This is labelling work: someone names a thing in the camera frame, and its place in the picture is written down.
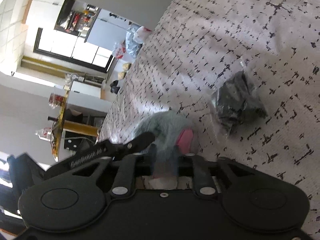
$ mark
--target wooden table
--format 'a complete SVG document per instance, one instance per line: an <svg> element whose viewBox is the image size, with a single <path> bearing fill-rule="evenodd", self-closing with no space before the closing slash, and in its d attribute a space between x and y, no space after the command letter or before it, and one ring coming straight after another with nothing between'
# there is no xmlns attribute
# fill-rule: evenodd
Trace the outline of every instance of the wooden table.
<svg viewBox="0 0 320 240"><path fill-rule="evenodd" d="M52 155L53 155L56 162L59 161L59 149L60 149L61 136L62 136L63 131L74 132L74 133L93 136L93 137L98 136L98 128L97 127L64 120L65 112L67 109L67 101L68 101L69 93L70 93L70 90L68 90L66 92L66 94L63 98L58 121L57 121L56 125L54 126L55 127L55 129L54 129L55 138L54 138L54 145L52 147Z"/></svg>

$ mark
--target wooden table leg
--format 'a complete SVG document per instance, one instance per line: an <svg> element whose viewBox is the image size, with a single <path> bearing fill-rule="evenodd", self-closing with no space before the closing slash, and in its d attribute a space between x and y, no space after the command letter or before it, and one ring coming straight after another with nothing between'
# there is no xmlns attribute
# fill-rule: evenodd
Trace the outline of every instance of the wooden table leg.
<svg viewBox="0 0 320 240"><path fill-rule="evenodd" d="M82 123L64 121L63 130L88 136L98 136L98 128Z"/></svg>

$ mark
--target window pane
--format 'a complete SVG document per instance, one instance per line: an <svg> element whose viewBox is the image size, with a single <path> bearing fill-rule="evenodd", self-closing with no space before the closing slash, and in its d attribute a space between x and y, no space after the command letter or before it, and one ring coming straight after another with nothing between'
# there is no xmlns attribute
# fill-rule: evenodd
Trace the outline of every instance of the window pane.
<svg viewBox="0 0 320 240"><path fill-rule="evenodd" d="M109 58L108 57L103 57L103 56L100 56L100 55L96 55L94 57L94 60L93 60L93 65L97 65L99 67L106 67L107 63L109 61Z"/></svg>
<svg viewBox="0 0 320 240"><path fill-rule="evenodd" d="M101 56L105 56L105 57L110 57L112 54L111 50L99 47L97 54L101 55Z"/></svg>
<svg viewBox="0 0 320 240"><path fill-rule="evenodd" d="M53 38L56 32L56 30L43 29L38 48L45 51L51 51Z"/></svg>
<svg viewBox="0 0 320 240"><path fill-rule="evenodd" d="M57 31L54 35L51 52L71 57L76 40L77 36Z"/></svg>
<svg viewBox="0 0 320 240"><path fill-rule="evenodd" d="M84 43L84 38L78 38L76 41L75 49L72 53L72 57L87 63L92 63L97 49L98 46L88 42Z"/></svg>

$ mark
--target patterned fabric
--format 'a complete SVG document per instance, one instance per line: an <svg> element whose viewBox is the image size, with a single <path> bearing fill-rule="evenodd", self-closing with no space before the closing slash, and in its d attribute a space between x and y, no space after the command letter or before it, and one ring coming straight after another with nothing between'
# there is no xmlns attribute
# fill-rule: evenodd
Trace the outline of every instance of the patterned fabric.
<svg viewBox="0 0 320 240"><path fill-rule="evenodd" d="M320 0L173 0L130 69L99 140L124 142L139 121L172 109L194 120L200 152L227 156L297 185L303 230L320 239ZM268 111L215 136L212 91L248 59Z"/></svg>

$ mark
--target cable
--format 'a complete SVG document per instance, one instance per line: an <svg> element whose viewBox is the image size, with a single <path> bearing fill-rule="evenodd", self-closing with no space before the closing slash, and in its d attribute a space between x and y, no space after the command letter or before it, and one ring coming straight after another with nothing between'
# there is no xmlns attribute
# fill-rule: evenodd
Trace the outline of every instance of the cable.
<svg viewBox="0 0 320 240"><path fill-rule="evenodd" d="M92 142L92 143L94 143L94 144L95 144L95 142L94 142L94 141L90 140L90 139L89 139L89 138L87 138L87 137L81 137L81 136L79 136L79 137L69 137L69 138L64 138L64 140L71 140L71 139L87 139L88 141L90 141L90 142Z"/></svg>

